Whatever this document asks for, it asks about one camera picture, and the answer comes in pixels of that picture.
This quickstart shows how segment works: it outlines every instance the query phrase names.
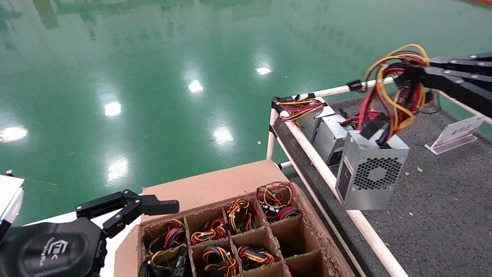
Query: wire bundle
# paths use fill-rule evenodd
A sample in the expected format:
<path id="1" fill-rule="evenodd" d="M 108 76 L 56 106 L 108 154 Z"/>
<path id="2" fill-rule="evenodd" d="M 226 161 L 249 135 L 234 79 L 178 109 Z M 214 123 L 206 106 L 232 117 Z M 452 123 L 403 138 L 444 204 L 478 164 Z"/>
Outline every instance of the wire bundle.
<path id="1" fill-rule="evenodd" d="M 419 52 L 406 50 L 415 47 Z M 367 94 L 358 118 L 358 129 L 363 130 L 372 120 L 381 113 L 387 115 L 389 124 L 378 139 L 379 145 L 387 145 L 388 140 L 410 126 L 415 115 L 422 109 L 425 103 L 425 89 L 422 83 L 413 82 L 398 88 L 395 95 L 390 97 L 385 88 L 383 80 L 386 77 L 396 79 L 405 71 L 407 66 L 428 66 L 429 57 L 425 50 L 417 44 L 409 44 L 389 53 L 386 57 L 376 61 L 367 71 L 365 76 L 366 85 L 357 91 L 367 91 L 367 81 L 375 73 L 376 85 Z M 384 111 L 374 110 L 374 103 L 381 102 Z"/>
<path id="2" fill-rule="evenodd" d="M 224 274 L 224 277 L 233 277 L 236 275 L 236 260 L 224 248 L 218 246 L 208 246 L 203 250 L 202 258 L 207 265 L 205 271 L 210 272 L 217 270 Z"/>
<path id="3" fill-rule="evenodd" d="M 279 181 L 259 187 L 256 189 L 255 200 L 264 213 L 258 210 L 256 212 L 264 214 L 270 222 L 301 214 L 299 209 L 289 206 L 292 202 L 292 189 L 289 182 Z"/>
<path id="4" fill-rule="evenodd" d="M 161 235 L 149 244 L 149 253 L 159 256 L 175 246 L 184 245 L 185 226 L 177 219 L 171 219 L 160 228 Z"/>
<path id="5" fill-rule="evenodd" d="M 225 238 L 227 232 L 224 228 L 225 221 L 222 216 L 214 216 L 205 223 L 203 227 L 203 232 L 195 232 L 191 235 L 191 245 L 195 245 L 200 242 L 217 240 L 220 238 Z"/>
<path id="6" fill-rule="evenodd" d="M 271 265 L 275 262 L 275 257 L 264 250 L 253 250 L 247 246 L 238 249 L 238 255 L 243 261 L 243 269 L 254 269 L 263 265 Z"/>
<path id="7" fill-rule="evenodd" d="M 286 219 L 290 216 L 296 216 L 296 215 L 300 215 L 300 214 L 301 214 L 301 211 L 296 207 L 285 207 L 285 208 L 280 210 L 277 218 L 279 220 L 282 220 L 282 219 Z"/>
<path id="8" fill-rule="evenodd" d="M 180 246 L 179 252 L 172 257 L 165 255 L 154 255 L 150 261 L 146 262 L 147 265 L 143 265 L 146 268 L 141 268 L 140 277 L 182 277 L 185 274 L 186 266 L 188 264 L 187 259 L 188 249 L 183 243 Z"/>
<path id="9" fill-rule="evenodd" d="M 249 231 L 252 228 L 253 214 L 248 210 L 249 202 L 245 199 L 234 201 L 226 214 L 233 235 Z"/>
<path id="10" fill-rule="evenodd" d="M 297 123 L 299 118 L 325 106 L 325 104 L 318 99 L 286 100 L 277 97 L 274 98 L 273 101 L 289 113 L 288 116 L 280 115 L 280 119 L 282 121 L 292 121 L 300 128 L 302 127 Z"/>

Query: sign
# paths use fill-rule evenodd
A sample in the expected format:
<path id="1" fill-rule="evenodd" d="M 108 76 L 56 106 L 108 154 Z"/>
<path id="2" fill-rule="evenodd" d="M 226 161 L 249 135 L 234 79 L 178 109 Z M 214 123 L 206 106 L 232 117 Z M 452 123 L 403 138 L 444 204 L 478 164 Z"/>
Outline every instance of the sign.
<path id="1" fill-rule="evenodd" d="M 482 122 L 484 122 L 483 116 L 474 116 L 449 124 L 431 146 L 426 144 L 426 148 L 432 153 L 439 155 L 475 141 L 477 138 L 473 134 Z"/>

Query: fan grille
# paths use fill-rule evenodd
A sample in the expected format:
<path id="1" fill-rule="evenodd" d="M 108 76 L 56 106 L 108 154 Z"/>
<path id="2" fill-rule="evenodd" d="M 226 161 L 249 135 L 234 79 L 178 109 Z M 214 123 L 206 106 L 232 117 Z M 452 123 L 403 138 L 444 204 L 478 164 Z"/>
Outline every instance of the fan grille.
<path id="1" fill-rule="evenodd" d="M 358 190 L 387 189 L 396 182 L 402 166 L 398 158 L 367 159 L 358 166 L 354 184 Z"/>

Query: power supply unit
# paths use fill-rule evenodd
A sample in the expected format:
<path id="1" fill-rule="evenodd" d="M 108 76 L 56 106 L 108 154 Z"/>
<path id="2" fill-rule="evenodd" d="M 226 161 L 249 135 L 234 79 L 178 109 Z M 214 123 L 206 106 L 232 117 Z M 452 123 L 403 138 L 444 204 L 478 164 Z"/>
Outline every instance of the power supply unit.
<path id="1" fill-rule="evenodd" d="M 315 99 L 326 103 L 325 100 L 321 97 L 316 97 Z M 326 104 L 326 106 L 324 106 L 322 109 L 315 110 L 314 112 L 307 114 L 297 120 L 297 123 L 302 126 L 302 131 L 306 138 L 311 142 L 311 144 L 316 137 L 316 132 L 318 131 L 318 127 L 321 124 L 321 118 L 327 115 L 332 115 L 334 113 L 335 111 Z"/>
<path id="2" fill-rule="evenodd" d="M 353 129 L 340 126 L 340 122 L 344 120 L 345 118 L 339 114 L 322 117 L 312 142 L 312 146 L 328 166 L 340 164 L 347 130 Z"/>
<path id="3" fill-rule="evenodd" d="M 390 148 L 380 148 L 382 132 L 371 139 L 347 132 L 336 184 L 347 210 L 385 209 L 391 199 L 410 148 L 398 136 L 389 139 Z"/>

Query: white pipe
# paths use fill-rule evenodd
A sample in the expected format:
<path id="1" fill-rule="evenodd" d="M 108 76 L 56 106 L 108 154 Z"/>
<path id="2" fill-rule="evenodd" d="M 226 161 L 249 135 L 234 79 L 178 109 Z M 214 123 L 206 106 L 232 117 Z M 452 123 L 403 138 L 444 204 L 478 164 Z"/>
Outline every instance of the white pipe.
<path id="1" fill-rule="evenodd" d="M 291 161 L 288 161 L 288 162 L 285 162 L 285 163 L 280 163 L 280 170 L 284 170 L 286 168 L 291 168 L 292 167 L 292 162 Z"/>
<path id="2" fill-rule="evenodd" d="M 270 126 L 273 126 L 275 120 L 278 117 L 278 112 L 272 108 L 270 112 Z M 267 144 L 267 160 L 274 159 L 274 151 L 275 151 L 275 136 L 274 133 L 268 132 L 268 144 Z"/>
<path id="3" fill-rule="evenodd" d="M 338 241 L 340 242 L 340 244 L 342 245 L 342 247 L 345 249 L 345 252 L 348 254 L 348 256 L 350 257 L 350 259 L 352 260 L 353 264 L 355 265 L 355 267 L 359 271 L 360 275 L 362 277 L 366 277 L 366 274 L 364 273 L 364 271 L 362 270 L 361 266 L 359 265 L 359 261 L 357 261 L 357 259 L 355 258 L 354 254 L 352 253 L 352 251 L 348 247 L 347 243 L 345 243 L 345 240 L 342 238 L 340 232 L 337 230 L 337 228 L 334 225 L 333 221 L 331 220 L 330 216 L 326 213 L 325 208 L 323 207 L 323 205 L 321 205 L 321 202 L 319 201 L 318 197 L 316 196 L 316 194 L 312 190 L 311 186 L 309 185 L 309 183 L 306 180 L 306 178 L 304 177 L 304 175 L 299 170 L 299 167 L 296 165 L 296 163 L 292 162 L 292 156 L 289 154 L 289 152 L 285 148 L 285 145 L 278 138 L 277 138 L 277 141 L 280 144 L 280 146 L 282 147 L 283 151 L 285 152 L 285 155 L 289 159 L 289 162 L 288 163 L 290 163 L 291 166 L 293 166 L 295 168 L 297 174 L 299 175 L 299 177 L 303 181 L 304 185 L 306 186 L 306 189 L 309 191 L 309 194 L 311 194 L 314 202 L 316 203 L 316 205 L 318 206 L 319 210 L 321 211 L 321 213 L 325 217 L 325 219 L 328 222 L 328 224 L 330 225 L 332 231 L 335 233 L 335 236 L 338 238 Z"/>
<path id="4" fill-rule="evenodd" d="M 392 77 L 388 77 L 384 79 L 384 84 L 390 84 L 390 83 L 393 83 Z M 368 88 L 372 88 L 374 85 L 376 85 L 376 80 L 368 81 L 367 85 Z M 328 97 L 328 96 L 333 96 L 333 95 L 347 93 L 347 92 L 350 92 L 350 88 L 348 86 L 341 86 L 337 88 L 318 90 L 312 93 L 314 93 L 315 97 Z M 301 94 L 301 99 L 307 96 L 308 96 L 307 93 Z"/>
<path id="5" fill-rule="evenodd" d="M 309 140 L 304 136 L 303 132 L 294 123 L 286 121 L 285 124 L 292 132 L 296 140 L 301 145 L 304 152 L 311 159 L 312 163 L 319 171 L 323 179 L 328 184 L 328 187 L 332 190 L 333 194 L 340 201 L 338 193 L 335 189 L 335 184 L 337 179 L 333 173 L 328 169 L 323 159 L 319 156 L 318 152 L 311 145 Z M 367 219 L 359 210 L 348 210 L 347 211 L 352 221 L 357 226 L 359 231 L 362 233 L 372 250 L 376 253 L 377 257 L 389 272 L 392 277 L 408 277 L 405 270 L 398 263 L 396 258 L 393 256 L 391 251 L 386 247 L 383 240 L 379 237 L 373 227 L 369 224 Z"/>
<path id="6" fill-rule="evenodd" d="M 459 102 L 458 100 L 452 98 L 451 96 L 447 95 L 445 92 L 442 92 L 442 91 L 439 91 L 439 93 L 446 97 L 447 99 L 449 99 L 450 101 L 454 102 L 456 105 L 464 108 L 465 110 L 469 111 L 471 114 L 474 114 L 474 115 L 477 115 L 477 116 L 481 116 L 484 118 L 484 121 L 487 122 L 489 125 L 492 125 L 492 119 L 484 114 L 482 114 L 481 112 L 475 110 L 475 109 L 472 109 L 470 107 L 468 107 L 467 105 Z"/>

